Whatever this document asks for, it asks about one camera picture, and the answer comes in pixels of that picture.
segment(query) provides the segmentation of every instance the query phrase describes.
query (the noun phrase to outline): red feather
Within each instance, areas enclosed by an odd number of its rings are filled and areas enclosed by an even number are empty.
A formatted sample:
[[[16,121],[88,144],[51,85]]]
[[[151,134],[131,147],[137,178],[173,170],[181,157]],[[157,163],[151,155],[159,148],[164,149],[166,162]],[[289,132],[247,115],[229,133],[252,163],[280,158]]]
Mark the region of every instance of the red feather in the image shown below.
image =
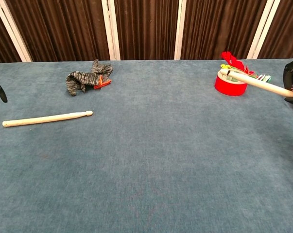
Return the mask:
[[[244,67],[241,61],[238,61],[229,51],[222,52],[222,58],[232,67],[243,70],[246,74],[253,75],[255,72]]]

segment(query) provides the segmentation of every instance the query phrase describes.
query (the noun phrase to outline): roll of tape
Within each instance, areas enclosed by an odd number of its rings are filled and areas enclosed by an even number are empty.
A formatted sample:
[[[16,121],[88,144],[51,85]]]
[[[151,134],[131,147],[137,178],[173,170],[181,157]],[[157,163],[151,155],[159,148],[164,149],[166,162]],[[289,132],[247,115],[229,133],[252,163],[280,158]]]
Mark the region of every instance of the roll of tape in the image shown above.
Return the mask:
[[[221,72],[218,72],[218,76],[215,81],[215,89],[217,89],[222,94],[228,96],[241,96],[245,93],[248,84],[240,81],[232,81],[232,78],[226,75],[223,75]]]

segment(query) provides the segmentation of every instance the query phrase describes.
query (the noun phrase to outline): blue carpet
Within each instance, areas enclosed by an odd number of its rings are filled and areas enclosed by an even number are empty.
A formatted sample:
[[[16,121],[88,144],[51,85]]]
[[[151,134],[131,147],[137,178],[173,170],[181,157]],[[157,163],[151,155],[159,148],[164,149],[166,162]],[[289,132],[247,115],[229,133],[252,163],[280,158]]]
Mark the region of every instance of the blue carpet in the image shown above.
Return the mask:
[[[282,87],[291,60],[245,64]],[[110,63],[76,97],[65,77],[91,61],[0,64],[0,233],[293,233],[293,105],[217,92],[225,61]]]

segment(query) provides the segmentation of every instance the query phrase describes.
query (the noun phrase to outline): drumstick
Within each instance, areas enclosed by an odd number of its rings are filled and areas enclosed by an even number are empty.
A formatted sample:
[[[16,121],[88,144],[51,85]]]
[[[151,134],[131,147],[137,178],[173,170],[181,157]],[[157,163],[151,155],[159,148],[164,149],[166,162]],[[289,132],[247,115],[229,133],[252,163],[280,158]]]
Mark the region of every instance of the drumstick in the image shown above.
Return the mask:
[[[285,88],[282,88],[282,87],[279,87],[279,86],[276,86],[276,85],[273,85],[270,83],[262,82],[260,80],[255,79],[255,78],[251,78],[247,75],[240,74],[240,73],[237,73],[234,71],[230,71],[228,69],[221,69],[220,72],[223,75],[228,75],[228,76],[235,78],[241,82],[262,88],[264,90],[273,92],[275,94],[279,94],[284,97],[293,97],[293,91],[287,90]]]
[[[93,113],[92,111],[86,111],[86,112],[80,112],[80,113],[68,113],[68,114],[43,116],[43,117],[21,119],[21,120],[9,120],[9,121],[4,121],[2,125],[3,127],[12,127],[12,126],[20,126],[20,125],[40,124],[40,123],[53,122],[53,121],[59,121],[59,120],[75,119],[75,118],[84,117],[84,116],[91,116],[92,113]]]

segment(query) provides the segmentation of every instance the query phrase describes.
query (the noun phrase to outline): knitted glove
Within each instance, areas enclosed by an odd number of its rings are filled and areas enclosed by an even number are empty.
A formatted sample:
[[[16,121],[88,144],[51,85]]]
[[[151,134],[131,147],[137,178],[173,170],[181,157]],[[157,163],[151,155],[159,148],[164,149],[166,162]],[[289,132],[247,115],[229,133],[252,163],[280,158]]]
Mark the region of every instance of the knitted glove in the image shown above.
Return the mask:
[[[99,85],[102,77],[95,73],[74,71],[66,77],[67,90],[71,96],[76,96],[76,90],[86,92],[86,85]]]
[[[92,67],[91,67],[91,73],[103,75],[102,76],[102,83],[100,85],[94,85],[94,89],[99,89],[101,87],[109,85],[112,82],[112,80],[109,78],[112,71],[113,71],[113,68],[112,68],[111,64],[102,65],[102,64],[99,64],[97,59],[94,60]]]

